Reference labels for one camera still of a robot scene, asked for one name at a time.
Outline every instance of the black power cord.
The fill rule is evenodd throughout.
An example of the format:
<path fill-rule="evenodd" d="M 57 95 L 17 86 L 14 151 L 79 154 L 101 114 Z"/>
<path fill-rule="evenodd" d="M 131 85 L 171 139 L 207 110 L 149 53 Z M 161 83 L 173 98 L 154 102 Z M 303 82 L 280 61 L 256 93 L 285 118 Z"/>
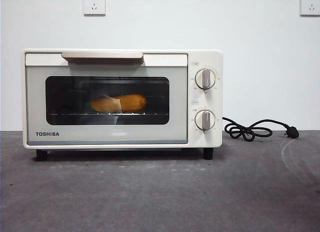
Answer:
<path fill-rule="evenodd" d="M 229 118 L 223 117 L 222 119 L 230 122 L 229 124 L 227 124 L 224 127 L 224 130 L 227 134 L 230 135 L 231 138 L 234 138 L 234 139 L 242 136 L 245 141 L 252 142 L 255 139 L 255 137 L 262 137 L 262 138 L 270 137 L 272 135 L 272 131 L 269 128 L 255 127 L 256 125 L 258 125 L 260 123 L 264 123 L 264 122 L 280 124 L 286 128 L 286 135 L 288 137 L 299 138 L 299 132 L 297 131 L 297 129 L 295 127 L 290 127 L 289 125 L 287 125 L 285 123 L 281 123 L 281 122 L 271 120 L 271 119 L 260 120 L 256 123 L 250 125 L 249 127 L 244 127 Z M 266 131 L 267 134 L 256 133 L 256 132 L 254 132 L 254 130 Z"/>

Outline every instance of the baguette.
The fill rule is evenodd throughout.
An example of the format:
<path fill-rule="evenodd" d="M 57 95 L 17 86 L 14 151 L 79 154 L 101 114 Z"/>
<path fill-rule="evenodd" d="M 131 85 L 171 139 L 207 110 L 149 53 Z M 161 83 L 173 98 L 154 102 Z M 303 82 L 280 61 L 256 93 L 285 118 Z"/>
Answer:
<path fill-rule="evenodd" d="M 91 107 L 98 112 L 137 112 L 146 106 L 147 100 L 141 94 L 128 94 L 117 97 L 101 97 L 91 100 Z"/>

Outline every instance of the timer knob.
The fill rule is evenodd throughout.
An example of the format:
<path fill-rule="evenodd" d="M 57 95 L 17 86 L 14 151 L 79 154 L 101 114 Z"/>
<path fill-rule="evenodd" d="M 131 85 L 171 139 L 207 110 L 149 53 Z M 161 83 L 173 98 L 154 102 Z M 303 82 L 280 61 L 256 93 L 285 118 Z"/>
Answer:
<path fill-rule="evenodd" d="M 209 130 L 215 124 L 215 116 L 208 110 L 202 110 L 195 116 L 195 124 L 201 130 Z"/>
<path fill-rule="evenodd" d="M 195 83 L 201 89 L 211 88 L 216 81 L 214 72 L 209 68 L 204 68 L 198 71 L 195 75 Z"/>

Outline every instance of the oven body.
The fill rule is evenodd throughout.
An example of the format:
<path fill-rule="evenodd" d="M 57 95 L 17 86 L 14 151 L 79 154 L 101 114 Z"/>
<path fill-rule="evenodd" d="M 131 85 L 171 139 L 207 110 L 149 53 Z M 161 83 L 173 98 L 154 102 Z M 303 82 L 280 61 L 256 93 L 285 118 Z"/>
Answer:
<path fill-rule="evenodd" d="M 22 59 L 25 148 L 222 144 L 220 51 L 25 50 Z M 142 107 L 125 108 L 126 95 Z M 113 110 L 97 110 L 99 98 Z"/>

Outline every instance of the electrical socket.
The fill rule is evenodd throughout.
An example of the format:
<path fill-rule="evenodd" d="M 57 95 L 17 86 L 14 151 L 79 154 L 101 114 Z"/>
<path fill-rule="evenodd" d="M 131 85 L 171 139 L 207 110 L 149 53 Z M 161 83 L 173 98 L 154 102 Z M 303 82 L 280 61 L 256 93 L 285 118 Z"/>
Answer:
<path fill-rule="evenodd" d="M 301 16 L 320 16 L 320 0 L 300 0 Z"/>
<path fill-rule="evenodd" d="M 106 0 L 82 0 L 84 15 L 105 15 Z"/>

